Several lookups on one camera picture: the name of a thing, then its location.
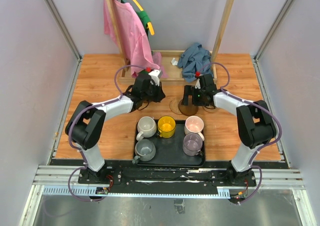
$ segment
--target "pink mug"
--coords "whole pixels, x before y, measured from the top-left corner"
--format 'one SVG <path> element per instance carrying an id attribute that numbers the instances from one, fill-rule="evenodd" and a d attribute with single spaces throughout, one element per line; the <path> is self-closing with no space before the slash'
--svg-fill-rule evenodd
<path id="1" fill-rule="evenodd" d="M 201 131 L 204 129 L 205 123 L 204 121 L 199 118 L 198 116 L 190 116 L 186 119 L 185 125 L 184 125 L 184 133 L 190 134 L 198 134 L 202 141 L 205 141 L 205 136 L 201 133 Z"/>

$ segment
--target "wooden tabletop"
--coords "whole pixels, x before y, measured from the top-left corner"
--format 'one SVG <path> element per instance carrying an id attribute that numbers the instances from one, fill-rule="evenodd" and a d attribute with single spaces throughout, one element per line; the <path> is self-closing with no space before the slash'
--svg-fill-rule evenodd
<path id="1" fill-rule="evenodd" d="M 256 73 L 248 54 L 218 54 L 216 61 L 224 64 L 231 76 L 226 89 L 232 94 L 248 100 L 262 99 Z M 66 122 L 75 111 L 79 102 L 101 102 L 119 95 L 114 75 L 122 65 L 118 54 L 86 54 L 76 81 L 74 93 L 68 109 Z M 217 66 L 218 87 L 227 82 L 227 74 L 223 68 Z M 128 85 L 120 85 L 125 91 Z M 177 120 L 185 120 L 187 116 L 174 114 L 169 103 L 172 99 L 183 97 L 184 86 L 163 85 L 165 98 L 161 103 L 152 102 L 142 111 L 116 116 L 104 123 L 99 140 L 99 148 L 105 159 L 130 160 L 133 157 L 136 124 L 143 116 L 159 119 L 162 116 L 172 116 Z M 206 112 L 202 107 L 196 114 L 204 121 L 206 160 L 231 160 L 240 145 L 237 118 L 223 109 Z M 56 158 L 78 159 L 81 155 L 71 148 L 68 137 L 63 132 L 59 141 Z M 257 160 L 278 161 L 281 159 L 277 146 L 264 148 L 257 156 Z"/>

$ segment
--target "black tray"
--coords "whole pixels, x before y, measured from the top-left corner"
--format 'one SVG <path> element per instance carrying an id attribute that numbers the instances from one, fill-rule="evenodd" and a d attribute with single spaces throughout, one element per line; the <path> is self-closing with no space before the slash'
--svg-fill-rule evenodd
<path id="1" fill-rule="evenodd" d="M 206 161 L 205 142 L 203 142 L 202 149 L 196 156 L 188 156 L 183 151 L 183 141 L 185 138 L 185 120 L 175 121 L 175 133 L 171 138 L 163 138 L 156 136 L 146 138 L 155 145 L 155 156 L 150 161 L 139 161 L 137 165 L 141 166 L 161 166 L 161 167 L 187 167 L 195 168 L 201 167 Z M 134 147 L 138 142 L 136 140 L 138 129 L 135 129 L 133 157 L 136 156 Z"/>

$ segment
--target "mug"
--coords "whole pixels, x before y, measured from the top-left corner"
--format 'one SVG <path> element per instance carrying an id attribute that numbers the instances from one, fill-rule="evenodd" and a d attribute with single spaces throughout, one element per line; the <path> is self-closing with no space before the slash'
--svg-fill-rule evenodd
<path id="1" fill-rule="evenodd" d="M 150 138 L 155 135 L 157 131 L 156 122 L 152 117 L 142 117 L 138 122 L 137 129 L 139 132 L 136 135 L 137 141 L 140 141 L 143 138 Z"/>
<path id="2" fill-rule="evenodd" d="M 205 141 L 205 136 L 201 133 L 201 131 L 204 129 L 204 126 L 205 123 L 201 118 L 198 116 L 190 116 L 185 121 L 184 133 L 186 135 L 190 133 L 198 134 L 202 141 Z"/>
<path id="3" fill-rule="evenodd" d="M 196 156 L 201 151 L 203 140 L 199 134 L 191 132 L 183 139 L 182 149 L 186 155 Z"/>
<path id="4" fill-rule="evenodd" d="M 171 138 L 176 131 L 176 121 L 173 117 L 163 116 L 158 121 L 159 136 L 165 139 Z"/>
<path id="5" fill-rule="evenodd" d="M 150 161 L 156 155 L 156 147 L 153 142 L 148 139 L 142 139 L 137 142 L 134 147 L 135 156 L 132 160 L 133 164 L 137 164 L 141 161 Z"/>

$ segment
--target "wooden rack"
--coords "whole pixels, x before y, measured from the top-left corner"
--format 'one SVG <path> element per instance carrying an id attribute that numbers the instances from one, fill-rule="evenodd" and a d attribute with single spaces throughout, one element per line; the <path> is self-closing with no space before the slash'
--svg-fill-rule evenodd
<path id="1" fill-rule="evenodd" d="M 112 25 L 114 28 L 114 33 L 115 33 L 117 45 L 119 48 L 119 53 L 120 53 L 121 57 L 123 58 L 123 63 L 125 65 L 127 65 L 130 60 L 127 59 L 126 55 L 125 55 L 125 50 L 124 50 L 125 47 L 123 45 L 123 40 L 121 38 L 121 34 L 120 34 L 119 28 L 118 28 L 117 14 L 115 11 L 114 1 L 113 0 L 106 0 L 106 3 L 108 6 Z M 218 33 L 215 38 L 213 50 L 211 52 L 211 59 L 210 59 L 211 62 L 214 62 L 217 57 L 233 3 L 234 3 L 234 0 L 226 0 L 226 2 L 225 2 L 222 18 L 220 21 L 220 26 L 219 26 Z M 164 84 L 164 85 L 186 85 L 186 84 L 189 84 L 187 81 L 185 81 L 184 78 L 182 78 L 181 69 L 176 66 L 173 66 L 171 64 L 172 58 L 179 60 L 180 55 L 184 51 L 185 50 L 154 50 L 154 52 L 161 52 L 162 65 L 164 66 L 164 69 L 165 69 L 166 73 L 168 74 L 168 78 L 161 78 L 162 84 Z M 211 69 L 213 71 L 213 77 L 214 77 L 213 80 L 215 83 L 217 83 L 218 79 L 217 79 L 216 66 L 213 65 Z M 119 82 L 122 84 L 133 84 L 134 81 L 135 81 L 135 79 L 131 77 L 131 74 L 128 71 L 128 69 L 124 69 L 119 77 Z"/>

